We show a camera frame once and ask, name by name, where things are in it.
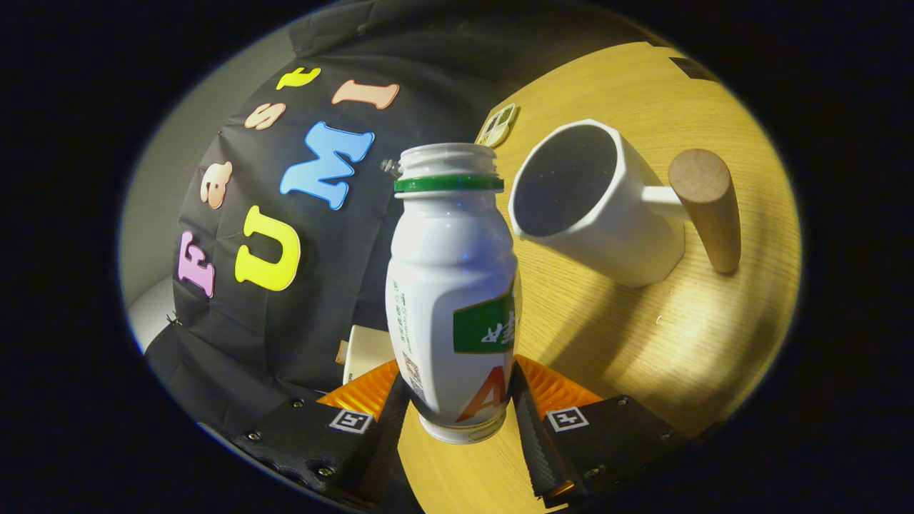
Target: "wooden table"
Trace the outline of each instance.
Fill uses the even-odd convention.
[[[518,168],[564,123],[592,118],[618,129],[665,184],[670,162],[688,148],[706,148],[729,166],[742,230],[742,259],[730,276],[714,273],[689,223],[682,261],[641,289],[515,237],[523,285],[515,351],[604,398],[632,395],[696,436],[746,400],[781,347],[798,293],[800,227],[761,127],[721,84],[688,78],[670,57],[683,56],[649,43],[606,48],[552,70],[490,115],[510,102],[519,107],[495,148],[506,221]],[[533,496],[513,405],[496,436],[466,446],[432,439],[410,405],[399,451],[426,512],[555,510]]]

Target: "bottle neck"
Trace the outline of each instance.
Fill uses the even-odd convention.
[[[496,189],[467,191],[426,191],[421,193],[398,193],[403,199],[403,213],[425,218],[448,216],[478,216],[497,211]]]
[[[420,177],[497,177],[495,152],[472,143],[416,146],[400,154],[400,180]]]

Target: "blue letter m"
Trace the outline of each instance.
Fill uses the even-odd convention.
[[[332,129],[324,122],[315,123],[304,137],[304,143],[317,154],[317,159],[290,166],[280,181],[280,193],[284,195],[294,189],[327,200],[330,209],[343,207],[349,185],[344,181],[327,184],[324,180],[349,177],[355,173],[338,154],[346,155],[357,163],[368,153],[374,140],[375,135],[370,132],[352,134]]]

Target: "white wall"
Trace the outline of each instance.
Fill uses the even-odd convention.
[[[122,214],[120,278],[126,305],[133,305],[141,294],[171,274],[181,205],[197,163],[216,131],[292,58],[288,26],[281,27],[203,79],[151,138],[138,161]],[[226,88],[226,83],[234,87]]]
[[[172,289],[171,275],[164,277],[156,285],[133,302],[127,309],[127,321],[133,329],[133,338],[146,353],[149,344],[168,324],[168,318],[175,319],[175,293]]]

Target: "screw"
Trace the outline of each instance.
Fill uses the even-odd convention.
[[[393,159],[383,159],[381,161],[381,171],[390,173],[394,178],[400,178],[403,172],[400,170],[399,162]]]

